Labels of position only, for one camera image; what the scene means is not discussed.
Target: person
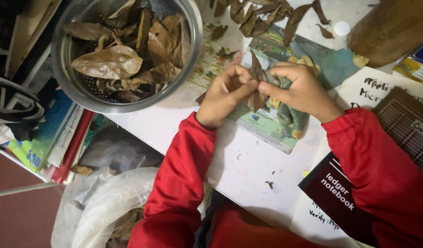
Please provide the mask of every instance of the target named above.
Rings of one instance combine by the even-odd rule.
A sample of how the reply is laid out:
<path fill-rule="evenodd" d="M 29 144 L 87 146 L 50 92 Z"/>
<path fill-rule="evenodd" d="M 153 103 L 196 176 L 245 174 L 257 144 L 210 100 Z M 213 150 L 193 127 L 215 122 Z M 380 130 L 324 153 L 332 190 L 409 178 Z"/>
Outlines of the person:
<path fill-rule="evenodd" d="M 330 148 L 354 185 L 356 205 L 378 218 L 372 228 L 380 247 L 423 247 L 423 172 L 383 131 L 376 116 L 362 108 L 343 111 L 305 65 L 278 62 L 270 72 L 289 78 L 289 90 L 249 80 L 248 70 L 240 65 L 214 79 L 198 112 L 179 124 L 128 247 L 193 247 L 216 129 L 256 89 L 322 123 Z M 229 90 L 235 82 L 241 86 Z M 287 230 L 247 223 L 243 211 L 236 204 L 218 207 L 202 246 L 317 247 Z"/>

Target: red floor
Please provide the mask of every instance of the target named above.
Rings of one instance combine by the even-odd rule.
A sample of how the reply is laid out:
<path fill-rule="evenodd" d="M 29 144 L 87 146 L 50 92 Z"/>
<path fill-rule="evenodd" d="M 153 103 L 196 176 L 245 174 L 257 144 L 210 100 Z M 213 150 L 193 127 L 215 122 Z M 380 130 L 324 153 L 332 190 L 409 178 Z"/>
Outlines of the red floor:
<path fill-rule="evenodd" d="M 0 190 L 42 183 L 0 154 Z M 0 248 L 49 248 L 64 186 L 0 197 Z"/>

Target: table surface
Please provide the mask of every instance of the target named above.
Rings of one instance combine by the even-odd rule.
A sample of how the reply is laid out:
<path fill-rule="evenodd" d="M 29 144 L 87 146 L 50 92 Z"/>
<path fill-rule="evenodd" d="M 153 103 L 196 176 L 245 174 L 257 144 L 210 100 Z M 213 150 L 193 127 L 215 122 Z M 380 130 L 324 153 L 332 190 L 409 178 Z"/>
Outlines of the table surface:
<path fill-rule="evenodd" d="M 296 8 L 311 3 L 312 0 L 288 2 Z M 334 34 L 335 39 L 325 39 L 321 35 L 316 25 L 320 21 L 313 9 L 302 19 L 297 34 L 328 48 L 346 48 L 346 37 L 334 33 L 334 24 L 346 21 L 353 27 L 372 9 L 367 6 L 370 3 L 378 1 L 321 0 L 327 19 L 332 21 L 327 30 Z M 205 23 L 219 20 L 224 25 L 229 25 L 228 34 L 242 36 L 237 30 L 238 25 L 230 18 L 229 9 L 224 15 L 214 18 L 208 1 L 201 0 L 198 5 Z M 286 21 L 287 18 L 277 25 L 284 27 Z M 245 51 L 250 41 L 251 38 L 242 38 L 242 42 L 227 44 L 224 37 L 221 44 Z M 165 154 L 172 138 L 178 132 L 180 121 L 192 111 L 198 110 L 195 100 L 205 90 L 185 82 L 169 98 L 149 109 L 107 117 Z M 213 160 L 204 180 L 267 223 L 288 228 L 302 194 L 297 187 L 303 178 L 302 171 L 313 166 L 324 136 L 326 132 L 321 128 L 320 122 L 311 117 L 304 138 L 298 141 L 292 153 L 287 155 L 227 120 L 218 131 Z M 265 181 L 274 182 L 272 190 Z"/>

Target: plastic bag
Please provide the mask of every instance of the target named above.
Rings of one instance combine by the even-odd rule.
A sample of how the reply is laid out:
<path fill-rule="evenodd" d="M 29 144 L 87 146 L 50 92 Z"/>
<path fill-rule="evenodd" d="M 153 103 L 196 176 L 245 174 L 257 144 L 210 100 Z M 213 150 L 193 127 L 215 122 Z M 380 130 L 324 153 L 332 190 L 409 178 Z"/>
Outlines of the plastic bag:
<path fill-rule="evenodd" d="M 137 168 L 117 176 L 102 168 L 76 175 L 63 193 L 51 236 L 52 248 L 104 248 L 115 222 L 144 205 L 158 168 Z"/>
<path fill-rule="evenodd" d="M 140 167 L 159 167 L 164 156 L 126 129 L 108 125 L 94 136 L 79 161 L 81 166 L 104 167 L 118 174 Z"/>

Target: stainless steel colander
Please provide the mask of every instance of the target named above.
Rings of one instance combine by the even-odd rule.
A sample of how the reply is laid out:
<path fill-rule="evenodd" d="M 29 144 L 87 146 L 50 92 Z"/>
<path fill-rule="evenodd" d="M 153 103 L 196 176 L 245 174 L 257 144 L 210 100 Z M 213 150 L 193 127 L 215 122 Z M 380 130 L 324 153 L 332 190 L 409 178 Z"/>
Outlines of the stainless steel colander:
<path fill-rule="evenodd" d="M 100 23 L 126 2 L 127 0 L 74 0 L 66 8 L 54 32 L 51 59 L 57 82 L 72 100 L 98 113 L 133 113 L 147 109 L 166 99 L 186 81 L 198 59 L 202 46 L 202 20 L 198 7 L 192 0 L 148 0 L 148 3 L 143 0 L 142 4 L 150 4 L 152 10 L 160 18 L 163 12 L 166 16 L 179 13 L 185 17 L 190 28 L 190 57 L 177 78 L 154 96 L 134 103 L 108 100 L 108 96 L 98 90 L 95 78 L 85 76 L 71 68 L 71 62 L 86 53 L 85 47 L 67 37 L 60 27 L 71 22 Z"/>

